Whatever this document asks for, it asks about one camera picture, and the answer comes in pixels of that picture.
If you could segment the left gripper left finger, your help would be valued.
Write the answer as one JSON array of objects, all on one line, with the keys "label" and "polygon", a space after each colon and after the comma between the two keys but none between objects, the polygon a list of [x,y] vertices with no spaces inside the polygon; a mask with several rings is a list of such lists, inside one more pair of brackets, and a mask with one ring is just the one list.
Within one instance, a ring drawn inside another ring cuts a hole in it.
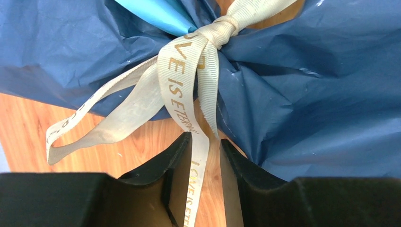
[{"label": "left gripper left finger", "polygon": [[139,167],[104,173],[3,173],[3,227],[181,227],[192,137],[180,135]]}]

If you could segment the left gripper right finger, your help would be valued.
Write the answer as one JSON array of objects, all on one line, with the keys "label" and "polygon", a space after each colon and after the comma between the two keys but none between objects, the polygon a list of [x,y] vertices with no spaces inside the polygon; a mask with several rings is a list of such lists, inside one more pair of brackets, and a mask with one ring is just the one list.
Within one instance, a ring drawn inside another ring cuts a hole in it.
[{"label": "left gripper right finger", "polygon": [[220,145],[229,227],[398,227],[401,181],[389,177],[298,177],[286,182]]}]

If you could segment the blue wrapping paper sheet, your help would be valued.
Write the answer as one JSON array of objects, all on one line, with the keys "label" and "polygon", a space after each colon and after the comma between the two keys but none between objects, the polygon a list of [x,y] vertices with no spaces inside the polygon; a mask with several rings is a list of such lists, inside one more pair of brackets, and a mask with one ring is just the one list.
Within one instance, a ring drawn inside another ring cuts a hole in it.
[{"label": "blue wrapping paper sheet", "polygon": [[[77,109],[219,15],[214,0],[3,0],[0,90]],[[218,55],[218,126],[263,169],[400,177],[400,1],[307,0]]]}]

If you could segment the cream printed ribbon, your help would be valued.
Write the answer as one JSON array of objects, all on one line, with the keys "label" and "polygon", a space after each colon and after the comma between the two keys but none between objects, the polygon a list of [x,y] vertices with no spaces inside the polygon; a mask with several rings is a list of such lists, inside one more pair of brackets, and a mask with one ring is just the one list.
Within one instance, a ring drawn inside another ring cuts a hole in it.
[{"label": "cream printed ribbon", "polygon": [[[191,168],[186,188],[189,199],[183,223],[186,227],[194,226],[210,139],[196,119],[193,94],[197,92],[201,112],[218,139],[218,50],[245,27],[270,18],[291,4],[290,0],[235,0],[224,16],[170,41],[157,56],[105,83],[72,116],[47,129],[48,164],[56,164],[81,148],[119,142],[165,107],[174,121],[192,135]],[[68,145],[53,146],[98,101],[128,87],[132,87],[132,91],[125,100],[85,136]]]}]

